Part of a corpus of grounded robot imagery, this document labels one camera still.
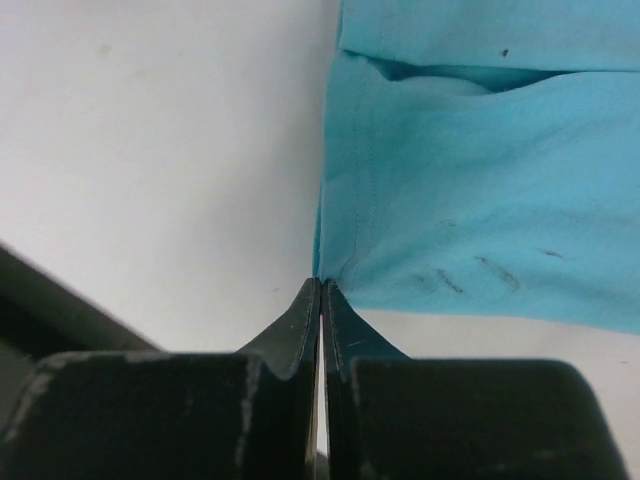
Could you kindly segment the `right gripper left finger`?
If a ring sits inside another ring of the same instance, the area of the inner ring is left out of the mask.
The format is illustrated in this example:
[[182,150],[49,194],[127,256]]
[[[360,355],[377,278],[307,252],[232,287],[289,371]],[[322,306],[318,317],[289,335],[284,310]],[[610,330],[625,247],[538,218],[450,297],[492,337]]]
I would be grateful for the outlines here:
[[234,353],[41,360],[1,437],[5,479],[312,479],[320,284]]

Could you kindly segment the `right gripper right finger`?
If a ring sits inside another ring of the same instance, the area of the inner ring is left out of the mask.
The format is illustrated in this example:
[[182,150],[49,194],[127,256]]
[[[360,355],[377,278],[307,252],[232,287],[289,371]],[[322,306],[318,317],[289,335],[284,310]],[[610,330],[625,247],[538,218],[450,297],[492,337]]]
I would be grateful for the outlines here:
[[334,479],[624,479],[591,387],[541,359],[413,359],[321,293]]

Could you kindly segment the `turquoise t-shirt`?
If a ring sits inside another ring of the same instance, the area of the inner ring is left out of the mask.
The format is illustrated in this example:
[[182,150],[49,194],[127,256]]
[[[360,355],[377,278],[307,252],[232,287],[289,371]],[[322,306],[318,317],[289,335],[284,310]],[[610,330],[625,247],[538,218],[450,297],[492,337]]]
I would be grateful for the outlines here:
[[345,1],[313,272],[364,309],[639,330],[639,5]]

